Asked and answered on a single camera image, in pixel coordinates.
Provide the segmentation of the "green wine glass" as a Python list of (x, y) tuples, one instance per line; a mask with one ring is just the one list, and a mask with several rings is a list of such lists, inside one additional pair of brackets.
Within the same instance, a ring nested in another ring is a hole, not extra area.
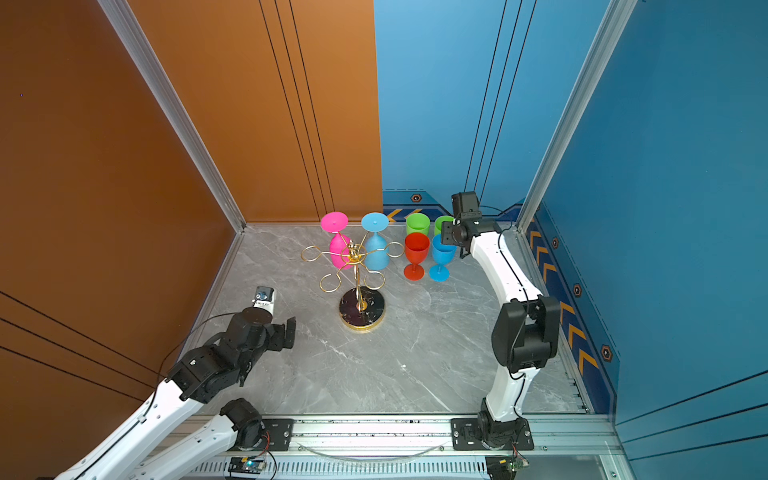
[(420, 233), (424, 236), (429, 234), (431, 221), (430, 218), (420, 212), (411, 213), (406, 217), (406, 235)]
[(444, 223), (452, 224), (454, 221), (454, 218), (450, 215), (442, 215), (435, 219), (434, 227), (433, 227), (433, 236), (434, 237), (440, 237), (442, 233), (442, 228)]

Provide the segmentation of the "light blue wine glass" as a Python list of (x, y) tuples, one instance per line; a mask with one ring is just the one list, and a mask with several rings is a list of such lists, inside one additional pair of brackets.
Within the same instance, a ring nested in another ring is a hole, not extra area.
[(429, 277), (435, 282), (445, 282), (450, 278), (450, 270), (447, 265), (453, 261), (457, 247), (444, 244), (440, 236), (432, 239), (431, 253), (435, 265), (429, 270)]

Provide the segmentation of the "red wine glass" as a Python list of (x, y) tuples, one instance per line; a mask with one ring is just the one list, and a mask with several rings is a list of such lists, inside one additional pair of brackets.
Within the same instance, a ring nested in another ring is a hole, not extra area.
[(429, 254), (430, 240), (425, 234), (413, 232), (406, 236), (404, 246), (409, 264), (403, 274), (410, 281), (419, 281), (424, 276), (422, 263)]

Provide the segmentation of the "teal blue wine glass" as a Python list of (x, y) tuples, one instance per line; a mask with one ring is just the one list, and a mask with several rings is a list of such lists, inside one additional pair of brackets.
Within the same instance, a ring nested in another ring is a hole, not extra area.
[(388, 227), (388, 218), (383, 213), (371, 212), (362, 218), (361, 225), (369, 233), (364, 244), (367, 252), (365, 266), (370, 271), (385, 269), (389, 264), (387, 241), (380, 233)]

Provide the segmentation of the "magenta wine glass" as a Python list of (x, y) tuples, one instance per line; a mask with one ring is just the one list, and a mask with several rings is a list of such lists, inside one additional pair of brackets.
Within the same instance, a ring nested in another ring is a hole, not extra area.
[(338, 269), (349, 269), (349, 238), (342, 233), (348, 225), (348, 217), (342, 212), (330, 212), (321, 219), (321, 228), (332, 235), (329, 243), (329, 258)]

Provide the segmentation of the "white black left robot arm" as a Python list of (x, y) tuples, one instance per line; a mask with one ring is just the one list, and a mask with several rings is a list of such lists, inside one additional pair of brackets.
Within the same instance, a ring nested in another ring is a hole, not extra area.
[(188, 351), (153, 394), (61, 479), (180, 479), (194, 467), (231, 449), (265, 453), (287, 447), (288, 434), (272, 434), (270, 423), (246, 399), (227, 402), (206, 424), (159, 454), (154, 449), (221, 391), (245, 383), (268, 351), (295, 343), (297, 321), (272, 321), (270, 310), (248, 307), (232, 316), (225, 331)]

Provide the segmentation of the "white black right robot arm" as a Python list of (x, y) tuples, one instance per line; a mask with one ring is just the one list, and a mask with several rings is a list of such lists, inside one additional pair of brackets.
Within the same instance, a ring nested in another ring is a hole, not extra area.
[(522, 406), (539, 371), (557, 355), (561, 307), (526, 277), (496, 222), (455, 219), (442, 225), (440, 240), (478, 262), (500, 303), (491, 332), (498, 368), (477, 415), (479, 441), (489, 449), (531, 450)]

